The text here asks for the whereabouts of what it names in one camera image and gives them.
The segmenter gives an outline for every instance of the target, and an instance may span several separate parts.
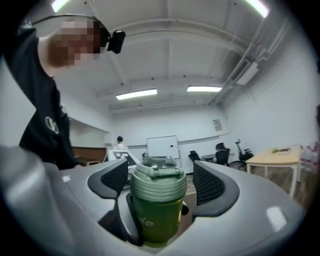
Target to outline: wooden table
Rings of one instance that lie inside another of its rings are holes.
[[[300,182],[300,153],[299,146],[293,147],[288,153],[272,153],[272,149],[258,153],[245,161],[246,171],[251,173],[251,166],[263,166],[264,176],[267,177],[268,167],[290,167],[293,170],[292,183],[290,188],[290,196],[293,198],[296,189],[296,183]]]

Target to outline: green bottle lid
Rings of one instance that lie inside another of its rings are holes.
[[[185,196],[187,177],[171,157],[147,156],[136,165],[130,191],[133,196],[150,202],[174,201]]]

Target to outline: whiteboard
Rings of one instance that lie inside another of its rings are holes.
[[[177,136],[147,138],[146,147],[149,157],[180,158]]]

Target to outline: black office chair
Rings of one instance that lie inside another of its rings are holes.
[[[225,149],[227,149],[227,148],[225,147],[225,145],[223,144],[223,142],[222,142],[222,143],[219,143],[219,144],[217,144],[217,145],[215,146],[215,150],[216,150],[216,151],[225,150]]]
[[[215,153],[216,164],[222,165],[222,166],[229,166],[228,164],[229,154],[230,154],[230,148],[217,151]]]
[[[198,156],[197,152],[192,150],[190,151],[189,158],[191,159],[192,162],[196,160],[201,160],[200,157]]]

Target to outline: white ceiling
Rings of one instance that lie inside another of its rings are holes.
[[[54,14],[49,4],[38,10],[33,21]],[[114,113],[208,104],[214,93],[190,93],[187,87],[223,86],[263,21],[244,0],[70,0],[59,11],[63,13],[95,15],[111,33],[126,32],[120,54],[104,52],[55,78],[69,92],[93,92]],[[270,46],[284,19],[274,13],[255,38],[262,49]],[[38,34],[51,33],[60,24],[39,24]],[[157,95],[116,99],[117,94],[152,88]]]

